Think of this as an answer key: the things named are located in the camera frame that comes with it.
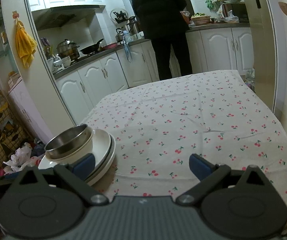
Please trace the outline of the large cream bowl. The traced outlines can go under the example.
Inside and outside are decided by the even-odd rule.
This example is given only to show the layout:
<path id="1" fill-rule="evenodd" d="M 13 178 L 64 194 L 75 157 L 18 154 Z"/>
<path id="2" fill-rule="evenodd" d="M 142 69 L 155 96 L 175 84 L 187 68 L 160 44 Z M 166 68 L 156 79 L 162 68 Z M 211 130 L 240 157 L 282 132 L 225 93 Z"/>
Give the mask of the large cream bowl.
<path id="1" fill-rule="evenodd" d="M 94 129 L 94 135 L 92 137 L 92 149 L 90 149 L 90 143 L 86 143 L 86 145 L 79 150 L 79 156 L 77 159 L 79 160 L 87 153 L 92 153 L 95 156 L 95 169 L 89 177 L 93 176 L 96 172 L 104 167 L 105 161 L 108 160 L 111 146 L 112 140 L 109 133 L 103 129 Z"/>

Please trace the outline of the white floral plate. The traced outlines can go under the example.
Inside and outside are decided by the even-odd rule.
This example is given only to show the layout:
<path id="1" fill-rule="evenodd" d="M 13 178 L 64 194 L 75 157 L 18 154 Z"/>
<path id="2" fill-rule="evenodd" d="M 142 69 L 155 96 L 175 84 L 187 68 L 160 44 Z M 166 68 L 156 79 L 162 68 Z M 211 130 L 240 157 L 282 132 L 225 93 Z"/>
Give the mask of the white floral plate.
<path id="1" fill-rule="evenodd" d="M 45 170 L 58 164 L 67 165 L 78 178 L 93 185 L 108 171 L 114 158 L 115 138 L 103 129 L 95 129 L 84 145 L 66 157 L 53 159 L 46 153 L 38 168 Z"/>

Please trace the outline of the white kitchen base cabinets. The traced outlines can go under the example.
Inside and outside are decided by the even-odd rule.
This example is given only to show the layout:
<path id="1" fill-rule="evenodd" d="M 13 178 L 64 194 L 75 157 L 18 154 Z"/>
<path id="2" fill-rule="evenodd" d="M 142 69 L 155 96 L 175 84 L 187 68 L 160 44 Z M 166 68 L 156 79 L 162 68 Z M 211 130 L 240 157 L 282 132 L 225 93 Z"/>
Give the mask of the white kitchen base cabinets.
<path id="1" fill-rule="evenodd" d="M 254 66 L 253 39 L 246 24 L 193 27 L 186 34 L 193 73 L 237 70 Z M 57 88 L 75 123 L 79 124 L 106 95 L 159 80 L 150 40 L 122 45 L 87 57 L 54 75 Z"/>

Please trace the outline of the white plastic bag pile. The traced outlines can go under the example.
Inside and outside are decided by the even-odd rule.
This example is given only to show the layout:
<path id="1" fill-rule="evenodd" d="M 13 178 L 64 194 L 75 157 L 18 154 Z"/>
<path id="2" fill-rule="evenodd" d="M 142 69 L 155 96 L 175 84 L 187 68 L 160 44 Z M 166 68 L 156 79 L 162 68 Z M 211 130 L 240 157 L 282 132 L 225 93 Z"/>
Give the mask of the white plastic bag pile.
<path id="1" fill-rule="evenodd" d="M 23 147 L 18 148 L 14 154 L 11 155 L 9 161 L 4 161 L 6 165 L 3 171 L 5 174 L 11 174 L 22 171 L 25 167 L 38 167 L 45 152 L 37 145 L 35 148 L 29 143 L 24 143 Z"/>

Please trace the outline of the cherry print tablecloth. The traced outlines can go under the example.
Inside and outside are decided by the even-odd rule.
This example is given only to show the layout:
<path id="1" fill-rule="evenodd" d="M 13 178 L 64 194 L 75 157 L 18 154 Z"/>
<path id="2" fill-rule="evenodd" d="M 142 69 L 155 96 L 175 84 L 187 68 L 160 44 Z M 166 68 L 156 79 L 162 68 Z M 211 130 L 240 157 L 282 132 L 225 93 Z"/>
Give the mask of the cherry print tablecloth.
<path id="1" fill-rule="evenodd" d="M 197 154 L 234 170 L 258 166 L 287 205 L 287 134 L 235 70 L 107 95 L 84 123 L 115 138 L 115 159 L 94 185 L 109 198 L 177 197 L 198 182 L 189 169 Z"/>

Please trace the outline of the black frying pan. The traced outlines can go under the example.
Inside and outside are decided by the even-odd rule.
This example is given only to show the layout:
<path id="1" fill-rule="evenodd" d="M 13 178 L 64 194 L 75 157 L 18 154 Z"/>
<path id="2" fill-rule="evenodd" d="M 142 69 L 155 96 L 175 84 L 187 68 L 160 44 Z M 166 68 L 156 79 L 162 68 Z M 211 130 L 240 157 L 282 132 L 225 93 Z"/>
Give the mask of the black frying pan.
<path id="1" fill-rule="evenodd" d="M 100 43 L 104 40 L 104 38 L 101 38 L 98 42 L 96 42 L 95 44 L 88 46 L 86 48 L 83 48 L 80 50 L 81 53 L 83 53 L 84 55 L 90 55 L 92 53 L 96 53 L 98 52 L 99 49 L 99 45 Z"/>

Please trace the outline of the steel cooking pot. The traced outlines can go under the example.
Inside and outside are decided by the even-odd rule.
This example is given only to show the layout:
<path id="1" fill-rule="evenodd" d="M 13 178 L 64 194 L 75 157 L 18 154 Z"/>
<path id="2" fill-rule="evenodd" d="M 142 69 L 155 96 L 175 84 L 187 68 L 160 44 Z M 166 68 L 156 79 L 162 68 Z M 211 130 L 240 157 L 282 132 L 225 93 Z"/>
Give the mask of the steel cooking pot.
<path id="1" fill-rule="evenodd" d="M 57 52 L 61 59 L 69 57 L 71 61 L 79 58 L 79 45 L 73 40 L 65 39 L 57 45 Z"/>

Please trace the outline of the yellow hanging cloth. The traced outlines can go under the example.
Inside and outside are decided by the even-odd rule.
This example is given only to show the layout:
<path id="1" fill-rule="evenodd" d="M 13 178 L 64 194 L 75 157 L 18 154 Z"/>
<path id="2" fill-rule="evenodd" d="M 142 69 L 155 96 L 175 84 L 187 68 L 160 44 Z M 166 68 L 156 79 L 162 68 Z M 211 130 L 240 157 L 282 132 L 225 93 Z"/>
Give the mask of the yellow hanging cloth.
<path id="1" fill-rule="evenodd" d="M 25 68 L 30 68 L 37 49 L 37 42 L 25 30 L 21 21 L 16 19 L 15 45 L 16 51 Z"/>

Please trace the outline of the steel kettle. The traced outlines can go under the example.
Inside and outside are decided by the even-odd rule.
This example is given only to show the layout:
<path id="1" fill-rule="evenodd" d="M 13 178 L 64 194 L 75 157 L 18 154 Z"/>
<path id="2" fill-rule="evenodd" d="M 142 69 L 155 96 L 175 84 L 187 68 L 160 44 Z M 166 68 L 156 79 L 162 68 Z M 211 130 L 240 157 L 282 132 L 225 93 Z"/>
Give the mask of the steel kettle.
<path id="1" fill-rule="evenodd" d="M 116 41 L 122 42 L 123 41 L 123 29 L 122 28 L 116 28 Z"/>

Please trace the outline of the blue hanging towel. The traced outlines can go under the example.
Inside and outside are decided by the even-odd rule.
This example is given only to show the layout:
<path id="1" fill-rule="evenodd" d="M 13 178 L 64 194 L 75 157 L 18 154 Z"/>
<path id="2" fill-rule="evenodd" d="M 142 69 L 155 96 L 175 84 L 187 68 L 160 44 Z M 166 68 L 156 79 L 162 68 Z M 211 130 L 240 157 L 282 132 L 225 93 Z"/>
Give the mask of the blue hanging towel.
<path id="1" fill-rule="evenodd" d="M 133 40 L 132 40 L 131 35 L 130 35 L 130 33 L 128 31 L 124 30 L 122 33 L 123 33 L 122 43 L 123 43 L 123 47 L 124 47 L 124 52 L 125 52 L 126 58 L 127 58 L 128 62 L 132 62 L 133 58 L 132 58 L 132 55 L 131 55 L 131 50 L 130 50 L 129 43 L 132 42 Z"/>

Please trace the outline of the woven vegetable basket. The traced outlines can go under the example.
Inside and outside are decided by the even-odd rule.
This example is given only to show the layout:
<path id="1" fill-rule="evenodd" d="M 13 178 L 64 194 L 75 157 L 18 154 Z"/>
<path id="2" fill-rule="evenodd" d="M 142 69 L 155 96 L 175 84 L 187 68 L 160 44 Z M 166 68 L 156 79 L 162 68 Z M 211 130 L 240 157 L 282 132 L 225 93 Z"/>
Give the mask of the woven vegetable basket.
<path id="1" fill-rule="evenodd" d="M 194 14 L 194 16 L 191 17 L 191 21 L 194 23 L 194 25 L 203 25 L 210 23 L 211 18 L 206 14 Z"/>

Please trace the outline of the person in dark clothes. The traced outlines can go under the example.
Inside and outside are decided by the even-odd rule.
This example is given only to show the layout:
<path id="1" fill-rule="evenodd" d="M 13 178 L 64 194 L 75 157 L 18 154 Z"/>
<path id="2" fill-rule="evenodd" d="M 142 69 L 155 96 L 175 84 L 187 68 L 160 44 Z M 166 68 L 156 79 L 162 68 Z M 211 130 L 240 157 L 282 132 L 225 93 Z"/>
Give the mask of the person in dark clothes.
<path id="1" fill-rule="evenodd" d="M 191 75 L 186 23 L 182 11 L 185 0 L 131 0 L 133 11 L 140 22 L 146 39 L 152 43 L 160 80 L 172 78 L 170 70 L 171 50 L 174 52 L 182 76 Z"/>

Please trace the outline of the beige refrigerator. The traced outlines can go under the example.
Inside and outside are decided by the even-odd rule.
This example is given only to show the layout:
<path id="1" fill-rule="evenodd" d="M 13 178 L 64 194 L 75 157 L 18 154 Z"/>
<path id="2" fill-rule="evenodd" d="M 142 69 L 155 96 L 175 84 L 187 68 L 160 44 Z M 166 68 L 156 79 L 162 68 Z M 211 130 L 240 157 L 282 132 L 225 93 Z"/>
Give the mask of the beige refrigerator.
<path id="1" fill-rule="evenodd" d="M 267 0 L 244 0 L 253 39 L 255 92 L 273 111 L 275 106 L 275 39 Z"/>

